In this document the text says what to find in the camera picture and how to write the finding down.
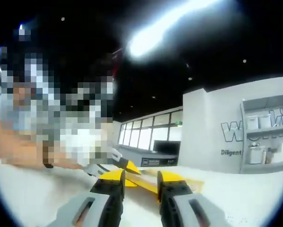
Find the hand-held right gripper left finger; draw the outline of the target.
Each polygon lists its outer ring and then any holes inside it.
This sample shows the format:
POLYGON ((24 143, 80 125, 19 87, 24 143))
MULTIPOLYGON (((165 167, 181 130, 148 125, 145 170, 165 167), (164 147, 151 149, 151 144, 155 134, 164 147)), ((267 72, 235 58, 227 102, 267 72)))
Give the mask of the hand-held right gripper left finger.
POLYGON ((83 192, 58 209, 48 227, 117 227, 123 213, 125 171, 102 174, 89 192, 83 192))

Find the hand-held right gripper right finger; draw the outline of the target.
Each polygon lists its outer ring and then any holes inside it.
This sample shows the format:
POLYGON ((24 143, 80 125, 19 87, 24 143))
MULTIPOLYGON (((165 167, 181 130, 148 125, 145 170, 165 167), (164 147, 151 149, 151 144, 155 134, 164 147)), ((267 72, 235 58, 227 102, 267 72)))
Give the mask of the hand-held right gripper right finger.
POLYGON ((157 173, 159 213, 164 227, 228 227, 225 213, 213 202, 193 193, 175 173, 157 173))

